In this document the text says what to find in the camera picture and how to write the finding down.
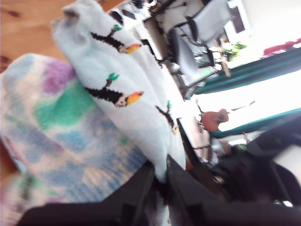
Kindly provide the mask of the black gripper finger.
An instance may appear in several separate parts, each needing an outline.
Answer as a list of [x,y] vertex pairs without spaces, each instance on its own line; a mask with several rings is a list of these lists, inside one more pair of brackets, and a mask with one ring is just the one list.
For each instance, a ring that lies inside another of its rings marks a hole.
[[186,170],[193,169],[200,162],[209,163],[212,157],[210,134],[195,118],[178,118],[177,123],[185,149]]
[[219,197],[200,184],[171,157],[167,157],[170,218],[174,226],[208,226],[203,205]]
[[152,226],[155,218],[154,166],[146,162],[102,203],[102,226]]

